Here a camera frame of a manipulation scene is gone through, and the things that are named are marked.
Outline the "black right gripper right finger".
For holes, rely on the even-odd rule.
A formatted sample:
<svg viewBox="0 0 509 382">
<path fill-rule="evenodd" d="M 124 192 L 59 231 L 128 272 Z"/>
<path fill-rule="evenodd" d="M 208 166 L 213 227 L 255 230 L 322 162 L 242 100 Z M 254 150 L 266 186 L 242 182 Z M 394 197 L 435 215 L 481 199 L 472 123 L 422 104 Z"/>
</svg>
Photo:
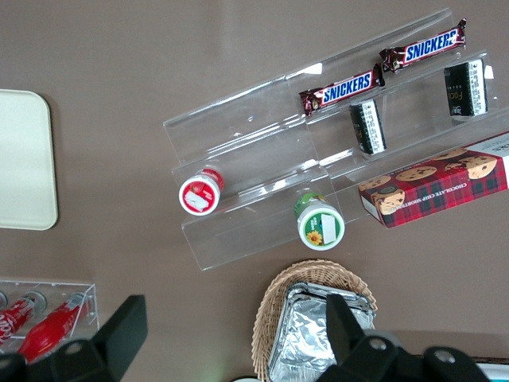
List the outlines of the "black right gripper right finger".
<svg viewBox="0 0 509 382">
<path fill-rule="evenodd" d="M 418 357 L 381 334 L 367 334 L 338 294 L 327 297 L 326 323 L 336 363 L 319 381 L 488 380 L 477 363 L 458 349 L 434 346 Z"/>
</svg>

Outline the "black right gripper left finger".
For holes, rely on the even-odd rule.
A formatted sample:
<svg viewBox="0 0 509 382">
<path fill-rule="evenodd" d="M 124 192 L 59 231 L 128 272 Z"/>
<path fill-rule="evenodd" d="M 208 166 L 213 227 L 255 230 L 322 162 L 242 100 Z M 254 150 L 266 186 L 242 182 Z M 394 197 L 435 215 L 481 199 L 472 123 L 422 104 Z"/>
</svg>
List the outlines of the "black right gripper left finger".
<svg viewBox="0 0 509 382">
<path fill-rule="evenodd" d="M 1 356 L 2 381 L 120 381 L 148 335 L 146 297 L 129 296 L 91 339 L 60 347 L 28 364 L 23 356 Z"/>
</svg>

